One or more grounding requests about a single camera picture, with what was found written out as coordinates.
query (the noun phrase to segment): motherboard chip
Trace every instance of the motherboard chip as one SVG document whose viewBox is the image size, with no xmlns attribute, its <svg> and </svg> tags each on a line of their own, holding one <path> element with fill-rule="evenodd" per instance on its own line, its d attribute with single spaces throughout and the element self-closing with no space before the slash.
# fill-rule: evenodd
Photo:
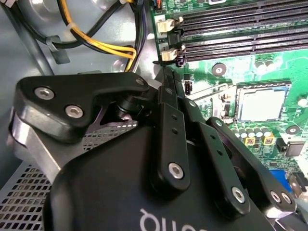
<svg viewBox="0 0 308 231">
<path fill-rule="evenodd" d="M 279 120 L 291 85 L 288 80 L 238 84 L 236 120 L 239 122 Z"/>
<path fill-rule="evenodd" d="M 270 166 L 270 167 L 276 167 L 276 166 L 277 166 L 277 162 L 270 162 L 270 163 L 269 163 L 269 166 Z"/>
</svg>

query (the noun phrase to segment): black bracket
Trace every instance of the black bracket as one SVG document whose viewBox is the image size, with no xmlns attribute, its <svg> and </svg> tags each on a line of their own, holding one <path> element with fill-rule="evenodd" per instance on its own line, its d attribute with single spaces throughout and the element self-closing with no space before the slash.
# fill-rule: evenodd
<svg viewBox="0 0 308 231">
<path fill-rule="evenodd" d="M 155 124 L 150 180 L 167 197 L 184 192 L 190 185 L 184 115 L 178 110 L 174 81 L 172 73 L 165 75 L 157 110 L 150 118 Z"/>
<path fill-rule="evenodd" d="M 191 139 L 201 146 L 202 166 L 207 169 L 212 196 L 222 214 L 234 219 L 250 211 L 245 193 L 228 154 L 215 129 L 205 124 L 199 107 L 188 98 L 182 99 L 185 122 Z"/>
<path fill-rule="evenodd" d="M 83 138 L 96 116 L 94 106 L 123 95 L 142 95 L 148 89 L 147 82 L 134 73 L 28 77 L 17 83 L 14 109 L 30 126 L 72 143 Z M 77 106 L 82 116 L 68 116 L 70 105 Z"/>
<path fill-rule="evenodd" d="M 296 203 L 289 192 L 220 119 L 212 117 L 206 124 L 218 132 L 230 150 L 233 165 L 245 175 L 249 197 L 267 218 L 282 218 L 295 212 Z"/>
</svg>

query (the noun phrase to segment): metal clip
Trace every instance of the metal clip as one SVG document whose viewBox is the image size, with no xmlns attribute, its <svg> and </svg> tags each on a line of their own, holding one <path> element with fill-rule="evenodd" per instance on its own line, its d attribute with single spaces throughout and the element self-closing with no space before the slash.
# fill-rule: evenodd
<svg viewBox="0 0 308 231">
<path fill-rule="evenodd" d="M 47 39 L 46 39 L 46 45 L 49 47 L 49 50 L 51 52 L 56 52 L 56 51 L 59 51 L 55 45 L 52 43 L 52 42 L 61 42 L 60 38 L 58 36 L 49 36 Z"/>
<path fill-rule="evenodd" d="M 67 56 L 66 50 L 57 49 L 53 42 L 61 43 L 59 36 L 54 35 L 46 39 L 46 45 L 49 47 L 51 54 L 57 64 L 68 64 L 70 63 L 69 57 Z"/>
</svg>

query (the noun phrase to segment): screw hole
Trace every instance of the screw hole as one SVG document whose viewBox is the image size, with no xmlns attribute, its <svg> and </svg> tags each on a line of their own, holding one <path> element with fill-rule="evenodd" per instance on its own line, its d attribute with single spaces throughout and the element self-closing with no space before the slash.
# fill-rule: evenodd
<svg viewBox="0 0 308 231">
<path fill-rule="evenodd" d="M 173 167 L 172 170 L 174 171 L 175 174 L 180 173 L 180 170 L 177 167 Z"/>
<path fill-rule="evenodd" d="M 47 92 L 46 90 L 41 90 L 39 93 L 41 95 L 49 96 L 49 92 Z"/>
<path fill-rule="evenodd" d="M 71 113 L 75 114 L 75 115 L 78 115 L 79 114 L 79 111 L 75 108 L 72 108 L 71 109 Z"/>
<path fill-rule="evenodd" d="M 236 192 L 236 195 L 238 196 L 238 198 L 242 198 L 242 195 L 239 192 Z"/>
<path fill-rule="evenodd" d="M 179 133 L 178 130 L 176 130 L 175 128 L 172 129 L 172 132 L 176 135 Z"/>
<path fill-rule="evenodd" d="M 216 120 L 216 124 L 220 127 L 222 127 L 222 123 L 219 120 Z"/>
<path fill-rule="evenodd" d="M 143 81 L 141 79 L 136 79 L 136 82 L 140 85 L 144 85 Z"/>
</svg>

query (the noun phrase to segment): perforated metal panel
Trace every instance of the perforated metal panel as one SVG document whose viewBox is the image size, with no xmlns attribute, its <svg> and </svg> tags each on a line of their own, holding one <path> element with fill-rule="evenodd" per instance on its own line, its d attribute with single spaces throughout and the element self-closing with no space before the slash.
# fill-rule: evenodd
<svg viewBox="0 0 308 231">
<path fill-rule="evenodd" d="M 84 137 L 88 151 L 137 126 L 112 123 Z M 42 209 L 51 185 L 44 174 L 23 162 L 0 191 L 0 230 L 42 230 Z"/>
</svg>

